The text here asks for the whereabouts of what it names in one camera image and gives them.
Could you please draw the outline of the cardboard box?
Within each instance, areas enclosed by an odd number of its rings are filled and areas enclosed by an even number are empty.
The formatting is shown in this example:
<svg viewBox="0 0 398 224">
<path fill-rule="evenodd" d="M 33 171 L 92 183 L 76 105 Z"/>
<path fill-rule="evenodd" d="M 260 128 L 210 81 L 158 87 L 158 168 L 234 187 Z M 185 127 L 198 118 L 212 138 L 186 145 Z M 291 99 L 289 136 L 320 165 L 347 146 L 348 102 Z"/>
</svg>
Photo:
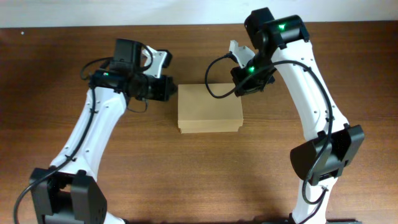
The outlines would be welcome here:
<svg viewBox="0 0 398 224">
<path fill-rule="evenodd" d="M 178 128 L 182 134 L 237 132 L 243 126 L 240 97 L 212 97 L 204 84 L 178 86 Z"/>
</svg>

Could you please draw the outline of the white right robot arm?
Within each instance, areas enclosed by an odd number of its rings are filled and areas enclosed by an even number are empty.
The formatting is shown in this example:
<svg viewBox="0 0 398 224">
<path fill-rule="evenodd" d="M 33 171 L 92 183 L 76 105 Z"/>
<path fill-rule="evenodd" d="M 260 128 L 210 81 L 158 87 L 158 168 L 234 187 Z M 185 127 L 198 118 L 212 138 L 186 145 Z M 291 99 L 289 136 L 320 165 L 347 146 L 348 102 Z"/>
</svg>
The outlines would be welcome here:
<svg viewBox="0 0 398 224">
<path fill-rule="evenodd" d="M 239 64 L 231 70 L 235 95 L 264 90 L 279 72 L 302 124 L 305 142 L 290 152 L 300 182 L 287 223 L 326 223 L 331 190 L 364 141 L 363 129 L 350 125 L 333 101 L 299 16 L 275 19 L 265 7 L 252 11 L 244 26 L 257 52 L 231 42 Z"/>
</svg>

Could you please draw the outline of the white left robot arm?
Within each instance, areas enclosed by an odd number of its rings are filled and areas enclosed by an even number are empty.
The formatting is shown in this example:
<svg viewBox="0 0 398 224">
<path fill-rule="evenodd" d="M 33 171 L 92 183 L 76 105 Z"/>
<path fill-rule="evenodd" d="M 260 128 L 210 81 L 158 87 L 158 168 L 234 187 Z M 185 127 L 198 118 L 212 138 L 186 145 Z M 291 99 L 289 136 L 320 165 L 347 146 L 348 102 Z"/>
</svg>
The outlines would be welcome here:
<svg viewBox="0 0 398 224">
<path fill-rule="evenodd" d="M 168 101 L 177 92 L 162 74 L 172 54 L 141 42 L 117 39 L 114 54 L 82 80 L 89 89 L 81 115 L 49 168 L 33 170 L 26 192 L 32 195 L 38 223 L 127 223 L 108 211 L 98 171 L 106 145 L 131 99 Z"/>
</svg>

